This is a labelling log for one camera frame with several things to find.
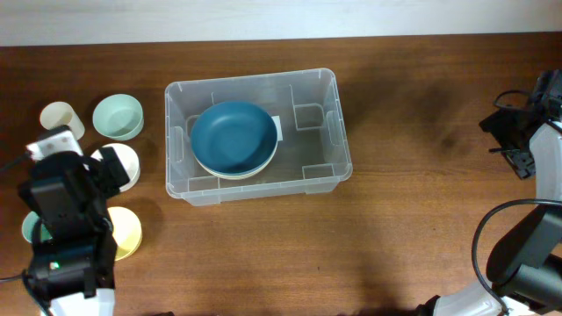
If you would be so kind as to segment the white bowl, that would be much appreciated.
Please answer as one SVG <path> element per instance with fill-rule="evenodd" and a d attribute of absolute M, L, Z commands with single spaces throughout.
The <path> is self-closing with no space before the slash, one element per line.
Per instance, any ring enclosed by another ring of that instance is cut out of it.
<path fill-rule="evenodd" d="M 120 192 L 125 192 L 130 190 L 137 184 L 141 175 L 140 159 L 134 149 L 128 145 L 121 143 L 110 143 L 104 145 L 103 148 L 112 148 L 115 152 L 116 158 L 119 160 L 121 166 L 126 172 L 129 181 L 124 185 L 120 186 Z M 91 156 L 91 158 L 103 162 L 106 166 L 113 167 L 116 165 L 115 157 L 111 156 L 109 160 L 106 160 L 101 154 L 101 148 L 97 149 Z"/>

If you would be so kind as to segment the yellow bowl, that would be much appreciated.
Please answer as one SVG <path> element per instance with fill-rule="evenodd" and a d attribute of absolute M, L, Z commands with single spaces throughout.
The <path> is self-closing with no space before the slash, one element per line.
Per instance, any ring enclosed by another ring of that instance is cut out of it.
<path fill-rule="evenodd" d="M 123 260 L 131 256 L 141 244 L 141 222 L 134 212 L 125 207 L 109 207 L 108 212 L 113 224 L 112 237 L 117 243 L 115 260 Z"/>

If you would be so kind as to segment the dark blue plate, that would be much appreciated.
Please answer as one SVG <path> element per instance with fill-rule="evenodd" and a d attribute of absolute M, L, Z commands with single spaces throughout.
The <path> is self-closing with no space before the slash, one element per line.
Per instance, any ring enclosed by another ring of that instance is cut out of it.
<path fill-rule="evenodd" d="M 204 167 L 233 176 L 261 167 L 277 147 L 272 116 L 256 104 L 228 101 L 205 110 L 191 130 L 191 149 Z"/>

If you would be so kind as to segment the clear plastic storage container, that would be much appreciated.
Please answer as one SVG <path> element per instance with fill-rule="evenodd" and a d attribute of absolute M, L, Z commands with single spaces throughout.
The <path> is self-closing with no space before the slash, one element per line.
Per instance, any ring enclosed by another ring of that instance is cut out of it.
<path fill-rule="evenodd" d="M 194 206 L 332 191 L 352 174 L 334 72 L 328 68 L 170 83 L 164 91 L 166 191 Z M 191 150 L 191 130 L 205 110 L 227 101 L 257 104 L 279 116 L 284 139 L 272 161 L 243 180 L 205 170 Z"/>

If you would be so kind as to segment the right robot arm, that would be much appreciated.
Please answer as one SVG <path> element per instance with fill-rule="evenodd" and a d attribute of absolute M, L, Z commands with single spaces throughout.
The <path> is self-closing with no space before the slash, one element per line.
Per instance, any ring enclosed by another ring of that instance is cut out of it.
<path fill-rule="evenodd" d="M 561 259 L 552 252 L 561 242 L 561 72 L 544 71 L 524 94 L 523 107 L 494 100 L 496 112 L 479 126 L 491 133 L 495 149 L 520 179 L 536 178 L 536 195 L 494 207 L 472 238 L 475 283 L 449 296 L 435 296 L 418 315 L 534 315 L 561 309 Z M 478 265 L 479 237 L 498 212 L 534 205 L 494 246 L 486 269 Z"/>

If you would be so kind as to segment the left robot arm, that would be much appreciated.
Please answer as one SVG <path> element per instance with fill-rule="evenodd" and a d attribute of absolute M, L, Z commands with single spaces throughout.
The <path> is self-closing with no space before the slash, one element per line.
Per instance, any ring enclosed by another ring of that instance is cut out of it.
<path fill-rule="evenodd" d="M 118 246 L 107 201 L 129 177 L 114 149 L 100 154 L 100 160 L 73 151 L 51 154 L 18 186 L 40 218 L 22 282 L 45 315 L 59 312 L 65 298 L 80 298 L 98 313 L 113 311 Z"/>

